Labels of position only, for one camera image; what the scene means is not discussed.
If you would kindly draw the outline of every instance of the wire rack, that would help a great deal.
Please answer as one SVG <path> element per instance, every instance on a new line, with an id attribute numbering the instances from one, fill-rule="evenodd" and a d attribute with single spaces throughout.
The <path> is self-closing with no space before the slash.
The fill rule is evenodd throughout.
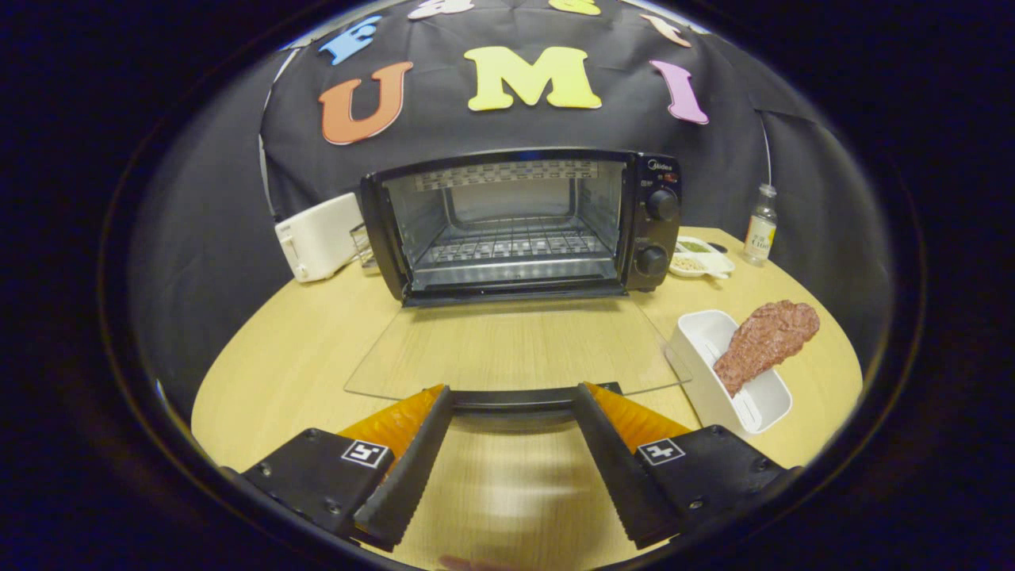
<path id="1" fill-rule="evenodd" d="M 579 218 L 503 218 L 446 227 L 420 261 L 436 267 L 466 260 L 609 252 Z"/>

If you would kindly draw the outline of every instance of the small dish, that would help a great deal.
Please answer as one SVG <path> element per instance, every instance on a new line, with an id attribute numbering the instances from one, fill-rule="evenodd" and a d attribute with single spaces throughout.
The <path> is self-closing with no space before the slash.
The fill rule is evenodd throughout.
<path id="1" fill-rule="evenodd" d="M 694 243 L 698 245 L 699 248 L 703 248 L 704 252 L 692 252 L 686 245 L 682 244 L 681 241 Z M 674 263 L 675 260 L 681 258 L 693 260 L 701 265 L 703 269 L 692 270 L 680 267 Z M 676 248 L 673 253 L 673 260 L 670 262 L 670 271 L 683 277 L 699 277 L 707 274 L 719 279 L 726 279 L 730 276 L 730 272 L 736 268 L 737 266 L 734 265 L 733 262 L 726 257 L 726 255 L 713 247 L 710 243 L 704 241 L 703 239 L 689 236 L 680 236 L 677 238 Z"/>

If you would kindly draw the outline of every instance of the oven control panel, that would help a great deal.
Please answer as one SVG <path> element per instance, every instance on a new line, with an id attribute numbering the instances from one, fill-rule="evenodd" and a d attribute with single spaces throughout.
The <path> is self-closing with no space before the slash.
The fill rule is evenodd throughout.
<path id="1" fill-rule="evenodd" d="M 672 156 L 640 153 L 635 171 L 633 247 L 627 290 L 663 282 L 680 229 L 680 165 Z"/>

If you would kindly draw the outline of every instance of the toaster oven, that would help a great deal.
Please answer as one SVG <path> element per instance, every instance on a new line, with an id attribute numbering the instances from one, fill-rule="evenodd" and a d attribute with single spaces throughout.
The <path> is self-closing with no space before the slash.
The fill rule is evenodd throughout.
<path id="1" fill-rule="evenodd" d="M 542 148 L 373 172 L 358 198 L 388 288 L 411 306 L 652 291 L 680 183 L 672 156 Z"/>

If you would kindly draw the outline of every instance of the letter m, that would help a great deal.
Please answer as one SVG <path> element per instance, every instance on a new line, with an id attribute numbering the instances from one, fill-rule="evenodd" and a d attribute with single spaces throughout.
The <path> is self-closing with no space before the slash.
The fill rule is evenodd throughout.
<path id="1" fill-rule="evenodd" d="M 550 47 L 543 51 L 536 63 L 529 65 L 507 48 L 491 46 L 465 53 L 465 59 L 476 62 L 476 96 L 469 99 L 472 111 L 507 109 L 515 98 L 503 91 L 503 83 L 522 97 L 526 104 L 539 101 L 546 84 L 553 82 L 553 89 L 546 100 L 554 106 L 599 109 L 602 99 L 592 92 L 589 77 L 585 74 L 588 54 L 573 48 Z"/>

